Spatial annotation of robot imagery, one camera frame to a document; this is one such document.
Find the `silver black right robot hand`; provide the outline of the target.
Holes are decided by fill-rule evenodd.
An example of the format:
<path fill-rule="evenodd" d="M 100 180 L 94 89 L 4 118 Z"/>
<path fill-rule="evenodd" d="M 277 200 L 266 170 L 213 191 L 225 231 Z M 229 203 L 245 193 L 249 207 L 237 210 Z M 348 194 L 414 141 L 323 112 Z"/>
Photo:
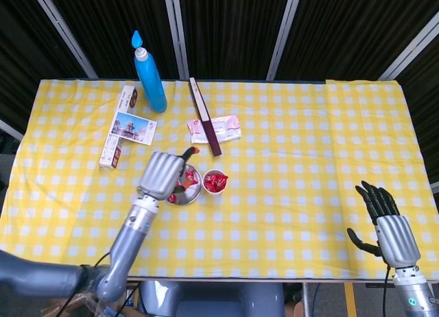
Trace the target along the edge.
<path fill-rule="evenodd" d="M 407 218 L 400 214 L 393 196 L 383 187 L 375 187 L 361 181 L 355 187 L 362 197 L 377 235 L 377 243 L 367 244 L 355 231 L 346 232 L 352 243 L 360 250 L 380 257 L 392 268 L 415 266 L 421 255 Z"/>

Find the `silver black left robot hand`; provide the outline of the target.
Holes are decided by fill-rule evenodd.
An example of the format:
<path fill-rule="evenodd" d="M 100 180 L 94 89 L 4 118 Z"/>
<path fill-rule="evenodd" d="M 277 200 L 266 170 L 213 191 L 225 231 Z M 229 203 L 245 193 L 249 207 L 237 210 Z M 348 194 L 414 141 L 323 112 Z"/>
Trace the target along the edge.
<path fill-rule="evenodd" d="M 188 148 L 179 156 L 154 152 L 137 186 L 138 195 L 150 196 L 161 201 L 168 199 L 172 194 L 185 192 L 188 185 L 177 185 L 177 181 L 185 172 L 187 161 L 199 152 L 196 147 Z"/>

